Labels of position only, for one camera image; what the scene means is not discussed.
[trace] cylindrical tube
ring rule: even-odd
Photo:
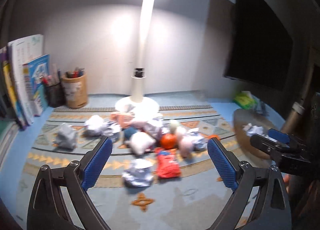
[[[297,123],[299,122],[303,112],[304,108],[300,104],[295,102],[292,106],[289,117],[287,118],[287,120],[281,128],[281,132],[288,134],[291,133],[297,126]]]
[[[147,37],[150,29],[154,1],[155,0],[143,0],[142,2],[136,68],[143,68],[143,60],[145,55]]]
[[[143,78],[132,77],[131,101],[141,103],[143,100]]]

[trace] white wall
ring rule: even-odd
[[[235,2],[219,1],[224,25],[211,27],[206,26],[210,0],[155,1],[145,93],[204,89],[209,97],[232,97],[247,87],[222,77],[232,43],[228,1]],[[293,34],[287,0],[266,2]],[[17,0],[9,39],[42,33],[52,63],[64,71],[86,68],[89,93],[130,94],[141,3]]]

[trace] white plush toy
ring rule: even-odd
[[[143,155],[156,140],[145,132],[137,132],[131,136],[130,147],[136,155]]]

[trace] orange ball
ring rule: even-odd
[[[166,133],[160,140],[160,145],[166,150],[173,149],[177,144],[177,136],[175,134]]]
[[[216,135],[216,134],[212,134],[212,135],[208,136],[208,139],[215,138],[215,137],[216,137],[218,140],[220,140],[220,137],[219,137],[218,135]]]

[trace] lamp base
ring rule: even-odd
[[[144,97],[141,103],[132,101],[131,96],[121,98],[116,102],[115,109],[124,112],[125,106],[128,104],[132,104],[135,107],[133,109],[135,118],[139,120],[151,120],[159,112],[158,103],[149,97]]]

